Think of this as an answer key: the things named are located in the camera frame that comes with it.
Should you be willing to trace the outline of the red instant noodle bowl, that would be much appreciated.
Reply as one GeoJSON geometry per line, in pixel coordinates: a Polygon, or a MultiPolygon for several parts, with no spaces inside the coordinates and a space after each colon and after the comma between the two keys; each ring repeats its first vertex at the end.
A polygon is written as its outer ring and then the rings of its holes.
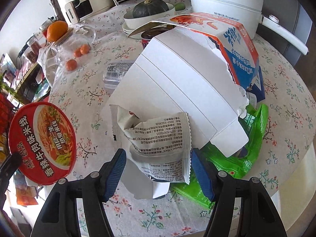
{"type": "Polygon", "coordinates": [[[22,106],[8,134],[10,153],[18,153],[19,170],[39,185],[52,185],[72,171],[76,155],[74,129],[65,113],[48,102],[22,106]]]}

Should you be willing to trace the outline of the green snack bag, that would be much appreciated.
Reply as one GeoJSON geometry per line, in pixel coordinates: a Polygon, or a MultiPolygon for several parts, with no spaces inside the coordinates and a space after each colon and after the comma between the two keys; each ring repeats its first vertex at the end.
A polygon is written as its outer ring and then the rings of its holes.
{"type": "MultiPolygon", "coordinates": [[[[261,104],[258,108],[248,105],[246,111],[246,117],[239,118],[239,122],[248,135],[248,143],[240,151],[235,155],[225,157],[211,143],[206,144],[201,149],[206,159],[214,163],[219,171],[223,170],[236,179],[246,176],[257,161],[269,116],[269,109],[265,104],[261,104]]],[[[211,208],[213,206],[211,201],[202,193],[194,171],[191,171],[189,184],[171,184],[171,194],[178,202],[186,197],[204,207],[211,208]]]]}

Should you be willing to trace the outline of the white printed snack wrapper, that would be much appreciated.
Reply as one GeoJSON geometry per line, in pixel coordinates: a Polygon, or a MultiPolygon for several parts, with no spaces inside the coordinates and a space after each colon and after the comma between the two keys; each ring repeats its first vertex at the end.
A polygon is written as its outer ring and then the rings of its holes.
{"type": "Polygon", "coordinates": [[[190,182],[191,128],[186,112],[142,121],[133,112],[110,105],[115,148],[155,181],[190,182]]]}

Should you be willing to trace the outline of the blue white box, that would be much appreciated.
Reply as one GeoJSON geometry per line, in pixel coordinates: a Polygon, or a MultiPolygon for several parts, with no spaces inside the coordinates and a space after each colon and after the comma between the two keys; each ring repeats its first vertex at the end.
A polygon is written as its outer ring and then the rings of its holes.
{"type": "Polygon", "coordinates": [[[257,102],[261,102],[265,99],[265,89],[263,86],[261,67],[259,67],[256,76],[253,77],[250,86],[246,89],[246,92],[254,94],[257,102]]]}

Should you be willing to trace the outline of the plastic bottle white cap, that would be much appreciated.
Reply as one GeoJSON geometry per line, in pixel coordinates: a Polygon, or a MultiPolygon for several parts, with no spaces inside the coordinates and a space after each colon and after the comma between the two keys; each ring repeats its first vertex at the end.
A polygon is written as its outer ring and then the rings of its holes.
{"type": "Polygon", "coordinates": [[[109,89],[115,89],[121,82],[124,75],[130,69],[134,62],[119,61],[107,65],[103,72],[102,80],[104,86],[109,89]]]}

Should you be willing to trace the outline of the torn white orange milk carton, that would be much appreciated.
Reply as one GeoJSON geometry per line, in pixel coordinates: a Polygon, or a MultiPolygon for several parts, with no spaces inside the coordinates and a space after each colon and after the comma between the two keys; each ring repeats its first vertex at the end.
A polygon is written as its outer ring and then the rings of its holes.
{"type": "MultiPolygon", "coordinates": [[[[156,24],[175,28],[148,43],[102,110],[113,145],[112,104],[142,121],[186,112],[191,150],[211,143],[230,157],[248,142],[238,120],[246,116],[246,89],[259,69],[252,39],[241,23],[202,12],[156,24]]],[[[135,199],[162,197],[171,184],[150,179],[128,158],[121,181],[135,199]]]]}

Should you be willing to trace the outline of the red drink can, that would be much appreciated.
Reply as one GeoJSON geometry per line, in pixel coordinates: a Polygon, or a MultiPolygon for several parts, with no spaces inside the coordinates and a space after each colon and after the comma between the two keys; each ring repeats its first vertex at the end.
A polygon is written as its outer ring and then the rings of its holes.
{"type": "Polygon", "coordinates": [[[141,34],[141,45],[142,48],[145,49],[148,43],[155,37],[160,34],[163,34],[171,29],[174,29],[174,26],[167,26],[167,27],[155,27],[149,30],[144,31],[141,34]]]}

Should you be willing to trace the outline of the white plastic trash bin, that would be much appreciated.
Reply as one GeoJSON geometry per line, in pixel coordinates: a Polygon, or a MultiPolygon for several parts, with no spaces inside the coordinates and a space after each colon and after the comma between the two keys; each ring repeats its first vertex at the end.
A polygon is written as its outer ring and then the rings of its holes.
{"type": "Polygon", "coordinates": [[[310,146],[298,168],[279,189],[281,219],[289,230],[315,195],[315,149],[310,146]]]}

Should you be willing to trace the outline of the floral tablecloth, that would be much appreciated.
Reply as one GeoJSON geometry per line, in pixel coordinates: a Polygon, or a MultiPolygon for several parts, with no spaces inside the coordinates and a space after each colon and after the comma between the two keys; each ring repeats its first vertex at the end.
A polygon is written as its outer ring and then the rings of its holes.
{"type": "MultiPolygon", "coordinates": [[[[104,87],[108,63],[135,60],[142,51],[139,40],[128,38],[123,16],[139,0],[129,0],[90,17],[85,25],[96,31],[87,63],[72,73],[59,73],[49,101],[57,105],[74,127],[77,158],[68,179],[82,179],[111,160],[114,148],[102,109],[110,93],[104,87]]],[[[258,177],[269,194],[279,189],[313,144],[315,147],[315,100],[294,67],[268,41],[257,35],[253,43],[265,89],[269,119],[259,158],[248,173],[258,177]]],[[[115,236],[194,236],[205,230],[211,210],[183,197],[176,201],[168,192],[162,199],[135,199],[123,186],[105,204],[115,236]]],[[[300,236],[315,215],[315,195],[288,236],[300,236]]]]}

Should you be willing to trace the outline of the large orange fruit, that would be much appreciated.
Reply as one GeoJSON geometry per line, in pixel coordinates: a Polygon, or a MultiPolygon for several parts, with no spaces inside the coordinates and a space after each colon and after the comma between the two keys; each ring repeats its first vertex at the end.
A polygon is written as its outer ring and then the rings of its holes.
{"type": "Polygon", "coordinates": [[[58,20],[53,22],[47,29],[46,39],[48,42],[55,42],[68,31],[68,24],[58,20]]]}

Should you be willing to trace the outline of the white ceramic bowl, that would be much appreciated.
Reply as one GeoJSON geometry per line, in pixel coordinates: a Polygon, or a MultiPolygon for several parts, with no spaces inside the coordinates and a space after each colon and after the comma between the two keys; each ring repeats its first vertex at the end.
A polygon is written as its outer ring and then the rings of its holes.
{"type": "Polygon", "coordinates": [[[176,12],[183,11],[186,9],[186,6],[184,3],[180,2],[175,5],[167,3],[169,10],[166,12],[161,12],[158,14],[154,14],[151,16],[145,16],[140,18],[134,18],[133,17],[133,11],[127,12],[123,18],[124,23],[122,25],[122,29],[125,34],[129,35],[132,33],[135,29],[141,27],[142,25],[151,22],[152,20],[157,20],[160,18],[168,17],[168,16],[174,16],[176,12]]]}

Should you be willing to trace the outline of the grey refrigerator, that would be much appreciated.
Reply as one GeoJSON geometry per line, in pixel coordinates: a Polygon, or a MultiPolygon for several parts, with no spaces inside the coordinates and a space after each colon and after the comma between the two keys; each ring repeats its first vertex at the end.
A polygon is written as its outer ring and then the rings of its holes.
{"type": "MultiPolygon", "coordinates": [[[[279,25],[303,43],[307,43],[312,20],[298,0],[265,0],[262,14],[266,17],[275,16],[279,20],[279,25]]],[[[284,38],[263,25],[258,25],[257,34],[276,48],[296,69],[308,58],[284,38]]]]}

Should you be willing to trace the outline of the green pumpkin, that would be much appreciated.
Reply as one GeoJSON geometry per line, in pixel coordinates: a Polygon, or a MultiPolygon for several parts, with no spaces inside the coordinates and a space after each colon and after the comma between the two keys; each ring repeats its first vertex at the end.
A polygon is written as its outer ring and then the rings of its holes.
{"type": "Polygon", "coordinates": [[[132,12],[133,18],[152,16],[169,10],[168,5],[163,0],[144,0],[137,4],[132,12]]]}

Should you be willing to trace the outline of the white electric cooking pot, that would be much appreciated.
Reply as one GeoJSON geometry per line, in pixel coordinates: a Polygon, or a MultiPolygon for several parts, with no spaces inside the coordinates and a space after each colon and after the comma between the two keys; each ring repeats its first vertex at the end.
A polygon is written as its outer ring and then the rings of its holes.
{"type": "Polygon", "coordinates": [[[241,23],[251,39],[261,24],[283,37],[302,54],[308,54],[308,47],[287,29],[279,25],[279,19],[273,15],[262,14],[264,0],[191,0],[193,12],[205,12],[241,23]]]}

